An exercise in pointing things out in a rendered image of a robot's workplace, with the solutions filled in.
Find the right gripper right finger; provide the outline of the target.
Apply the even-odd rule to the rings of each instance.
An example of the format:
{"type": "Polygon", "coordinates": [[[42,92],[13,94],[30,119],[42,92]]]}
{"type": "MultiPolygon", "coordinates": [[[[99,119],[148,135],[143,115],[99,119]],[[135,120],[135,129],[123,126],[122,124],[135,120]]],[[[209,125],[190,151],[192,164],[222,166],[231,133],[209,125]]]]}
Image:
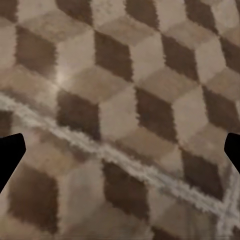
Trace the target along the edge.
{"type": "Polygon", "coordinates": [[[224,151],[240,173],[240,135],[228,133],[224,151]]]}

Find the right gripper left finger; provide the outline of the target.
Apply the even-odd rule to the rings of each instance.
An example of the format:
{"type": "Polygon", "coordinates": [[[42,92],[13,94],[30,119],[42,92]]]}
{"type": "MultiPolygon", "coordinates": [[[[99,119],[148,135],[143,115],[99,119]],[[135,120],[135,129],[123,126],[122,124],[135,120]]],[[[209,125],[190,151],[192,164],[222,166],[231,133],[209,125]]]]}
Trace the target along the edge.
{"type": "Polygon", "coordinates": [[[0,193],[26,152],[21,133],[0,138],[0,193]]]}

